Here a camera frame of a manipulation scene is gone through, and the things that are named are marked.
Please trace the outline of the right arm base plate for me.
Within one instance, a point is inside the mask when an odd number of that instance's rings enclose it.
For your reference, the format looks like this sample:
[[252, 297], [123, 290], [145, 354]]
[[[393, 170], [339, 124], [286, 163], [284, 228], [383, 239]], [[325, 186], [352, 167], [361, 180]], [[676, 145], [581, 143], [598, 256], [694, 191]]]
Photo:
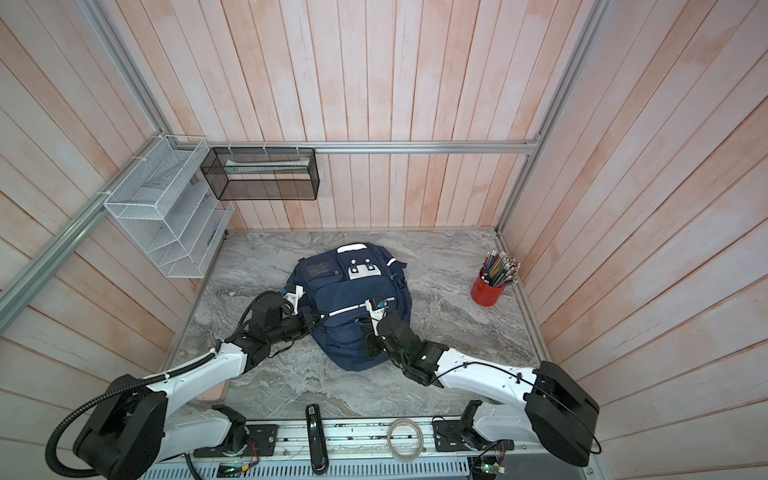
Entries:
[[431, 427], [434, 446], [438, 452], [460, 451], [512, 451], [512, 440], [489, 441], [481, 437], [471, 427], [465, 427], [460, 420], [447, 420], [442, 416], [433, 417]]

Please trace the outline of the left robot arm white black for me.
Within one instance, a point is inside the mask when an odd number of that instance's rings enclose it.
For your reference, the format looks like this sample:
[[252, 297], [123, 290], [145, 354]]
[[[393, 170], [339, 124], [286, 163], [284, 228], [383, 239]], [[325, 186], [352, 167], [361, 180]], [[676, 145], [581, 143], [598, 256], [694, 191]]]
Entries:
[[47, 441], [48, 468], [65, 478], [137, 479], [159, 461], [189, 458], [201, 448], [253, 453], [247, 420], [236, 410], [216, 405], [187, 416], [178, 410], [273, 357], [273, 345], [290, 347], [314, 332], [325, 318], [301, 288], [259, 294], [233, 333], [206, 354], [153, 376], [123, 375], [68, 414]]

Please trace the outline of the navy blue student backpack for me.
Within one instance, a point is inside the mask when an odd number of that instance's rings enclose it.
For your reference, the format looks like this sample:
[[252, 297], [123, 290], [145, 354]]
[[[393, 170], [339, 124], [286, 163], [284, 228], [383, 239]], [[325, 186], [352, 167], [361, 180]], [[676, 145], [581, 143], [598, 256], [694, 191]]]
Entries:
[[412, 298], [407, 264], [383, 246], [353, 243], [308, 258], [295, 266], [287, 282], [301, 286], [302, 306], [323, 315], [312, 336], [323, 352], [345, 371], [364, 371], [388, 360], [374, 344], [366, 301], [386, 300], [386, 312], [409, 323]]

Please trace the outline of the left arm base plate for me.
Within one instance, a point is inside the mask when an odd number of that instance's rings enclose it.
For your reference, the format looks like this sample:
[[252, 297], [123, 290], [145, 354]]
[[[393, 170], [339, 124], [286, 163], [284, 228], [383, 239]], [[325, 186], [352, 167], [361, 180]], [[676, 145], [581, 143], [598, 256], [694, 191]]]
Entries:
[[276, 443], [278, 440], [277, 424], [252, 424], [246, 425], [247, 434], [244, 437], [243, 444], [235, 448], [233, 444], [226, 440], [225, 444], [216, 447], [204, 447], [196, 449], [192, 456], [194, 458], [253, 458], [271, 457], [274, 455]]

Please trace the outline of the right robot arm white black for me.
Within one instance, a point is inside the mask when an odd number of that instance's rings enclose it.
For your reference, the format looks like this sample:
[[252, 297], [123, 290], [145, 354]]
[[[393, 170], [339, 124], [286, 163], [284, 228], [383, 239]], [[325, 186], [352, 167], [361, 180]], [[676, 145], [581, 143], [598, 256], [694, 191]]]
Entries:
[[420, 339], [395, 313], [373, 319], [375, 342], [407, 378], [423, 385], [472, 392], [458, 423], [460, 440], [486, 450], [497, 443], [536, 440], [577, 467], [602, 452], [595, 432], [600, 407], [559, 365], [505, 366]]

